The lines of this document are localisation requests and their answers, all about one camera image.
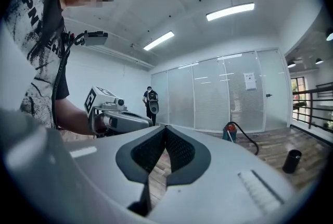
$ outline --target frosted glass panel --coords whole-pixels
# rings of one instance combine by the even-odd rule
[[[192,67],[169,70],[169,122],[194,127]]]
[[[156,122],[168,124],[168,72],[151,75],[151,87],[158,94],[159,112]]]
[[[270,94],[266,98],[265,130],[285,128],[289,113],[289,92],[280,54],[277,50],[260,51],[258,52],[258,58],[263,74],[266,95]],[[305,114],[305,108],[301,107],[300,113]],[[299,115],[299,119],[305,121],[305,116]]]
[[[259,62],[254,52],[224,57],[228,75],[230,118],[245,131],[262,130],[264,99]],[[246,90],[244,73],[254,73],[256,89]]]
[[[229,122],[228,86],[222,60],[217,58],[193,66],[195,128],[222,132]]]

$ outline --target ceiling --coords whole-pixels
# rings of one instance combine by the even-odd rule
[[[210,22],[206,14],[229,7],[231,0],[114,0],[99,8],[67,8],[63,16],[67,30],[104,30],[105,48],[155,66],[235,36],[277,34],[294,1],[233,0],[234,5],[254,2],[255,10]],[[143,50],[170,30],[173,38]]]
[[[327,9],[323,8],[303,40],[286,56],[288,61],[294,60],[297,64],[295,67],[289,68],[289,72],[319,68],[320,65],[315,64],[317,58],[323,61],[333,58],[333,41],[326,40],[328,27],[333,27],[333,21]]]

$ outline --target person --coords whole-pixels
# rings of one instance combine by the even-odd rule
[[[147,87],[147,90],[145,91],[144,93],[144,97],[142,97],[142,101],[144,102],[145,106],[146,106],[146,113],[147,113],[147,117],[150,118],[152,120],[152,124],[153,126],[155,126],[155,123],[156,123],[156,114],[153,114],[150,110],[150,107],[149,107],[149,100],[148,100],[148,93],[149,92],[155,92],[151,86],[148,86]]]
[[[60,61],[66,50],[61,36],[65,28],[62,11],[67,7],[96,6],[106,1],[112,0],[11,0],[9,3],[1,28],[9,34],[14,48],[17,47],[35,69],[35,77],[25,93],[20,110],[41,121],[45,127],[57,128],[56,120],[63,129],[94,134],[89,128],[85,111],[67,99],[69,91],[65,68],[56,92],[55,116],[52,113],[52,95]]]

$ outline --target black trash can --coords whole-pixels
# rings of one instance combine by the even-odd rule
[[[300,159],[301,159],[302,153],[298,150],[290,150],[285,164],[282,167],[282,170],[285,173],[294,173],[296,170],[296,166],[298,165]]]

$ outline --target black cable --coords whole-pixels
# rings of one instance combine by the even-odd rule
[[[248,137],[236,122],[230,121],[230,122],[227,123],[227,125],[225,125],[225,127],[227,128],[230,124],[235,124],[239,128],[239,130],[245,135],[245,137],[248,138],[249,141],[255,145],[255,147],[257,148],[257,151],[255,152],[255,155],[257,155],[259,153],[259,146],[257,145],[257,143],[253,139]]]
[[[78,36],[76,36],[74,38],[74,40],[68,45],[61,61],[60,61],[60,65],[59,65],[59,70],[58,70],[58,74],[56,76],[56,80],[54,82],[53,85],[53,93],[52,93],[52,116],[53,116],[53,122],[55,125],[55,129],[58,129],[58,123],[57,123],[57,118],[56,118],[56,108],[55,108],[55,103],[56,103],[56,96],[57,96],[57,90],[58,90],[58,84],[59,84],[59,80],[61,78],[61,74],[62,74],[62,69],[65,66],[65,62],[66,62],[66,57],[68,56],[69,53],[69,49],[72,47],[72,45],[82,36],[84,36],[84,33],[79,34]]]

